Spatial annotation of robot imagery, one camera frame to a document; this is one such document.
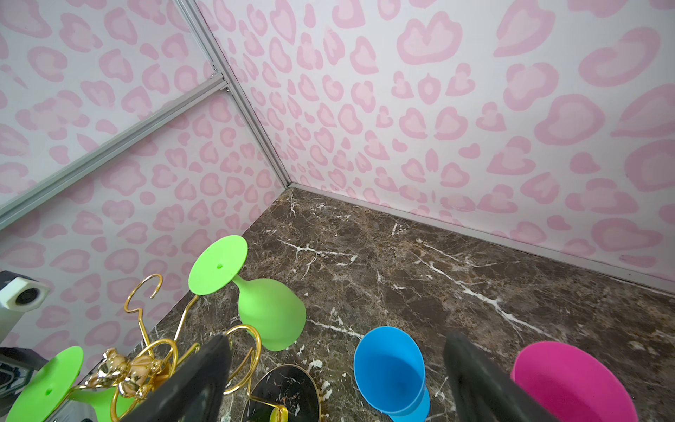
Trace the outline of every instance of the brown marble surface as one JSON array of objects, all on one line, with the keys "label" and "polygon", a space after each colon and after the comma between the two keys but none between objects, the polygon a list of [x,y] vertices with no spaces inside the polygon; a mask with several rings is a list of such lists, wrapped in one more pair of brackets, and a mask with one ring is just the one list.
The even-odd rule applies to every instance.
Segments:
[{"label": "brown marble surface", "polygon": [[[311,368],[324,421],[389,421],[361,397],[352,359],[381,325],[408,332],[425,358],[428,421],[457,421],[441,352],[449,329],[467,335],[505,371],[542,340],[582,348],[609,367],[640,420],[675,421],[675,298],[576,267],[444,232],[301,190],[287,190],[244,234],[247,280],[273,278],[304,301],[307,324],[282,352],[263,349],[255,379],[282,364]],[[182,350],[239,323],[238,291],[202,297]],[[170,335],[186,297],[153,330]],[[234,338],[235,362],[250,338]],[[223,398],[239,421],[245,392]]]}]

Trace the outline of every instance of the blue cup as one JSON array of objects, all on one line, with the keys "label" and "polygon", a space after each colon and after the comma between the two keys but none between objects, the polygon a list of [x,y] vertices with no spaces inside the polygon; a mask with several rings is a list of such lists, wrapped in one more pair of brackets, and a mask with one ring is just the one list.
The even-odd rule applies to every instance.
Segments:
[{"label": "blue cup", "polygon": [[368,404],[394,422],[423,422],[429,415],[422,352],[398,328],[379,327],[365,335],[354,353],[354,378]]}]

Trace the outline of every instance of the glass stem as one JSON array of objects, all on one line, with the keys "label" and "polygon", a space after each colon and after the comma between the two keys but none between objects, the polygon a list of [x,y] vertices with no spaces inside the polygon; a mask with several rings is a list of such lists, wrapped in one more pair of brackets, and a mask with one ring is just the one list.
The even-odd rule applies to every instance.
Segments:
[{"label": "glass stem", "polygon": [[246,285],[246,283],[248,283],[248,281],[241,278],[239,274],[235,275],[232,278],[232,281],[237,285],[237,287],[239,287],[240,290],[244,285]]}]

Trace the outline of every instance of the wall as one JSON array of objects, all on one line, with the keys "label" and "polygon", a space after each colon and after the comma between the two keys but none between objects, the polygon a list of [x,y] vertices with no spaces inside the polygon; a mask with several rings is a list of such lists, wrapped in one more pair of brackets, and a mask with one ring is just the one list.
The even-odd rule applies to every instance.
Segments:
[{"label": "wall", "polygon": [[213,73],[173,0],[0,2],[0,205]]},{"label": "wall", "polygon": [[188,291],[193,262],[215,240],[241,234],[282,192],[234,102],[217,93],[0,234],[0,268],[51,287],[2,344],[51,358],[84,348],[84,373],[110,346],[139,341],[124,301],[145,276],[148,328]]},{"label": "wall", "polygon": [[294,181],[675,281],[672,0],[199,2]]}]

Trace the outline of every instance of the pink silicone cup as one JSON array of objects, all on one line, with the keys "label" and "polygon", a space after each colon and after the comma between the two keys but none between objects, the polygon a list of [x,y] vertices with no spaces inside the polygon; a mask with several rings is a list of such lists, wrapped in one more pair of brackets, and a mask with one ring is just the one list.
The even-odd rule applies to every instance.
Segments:
[{"label": "pink silicone cup", "polygon": [[530,344],[518,354],[511,379],[561,422],[638,422],[614,374],[569,344]]}]

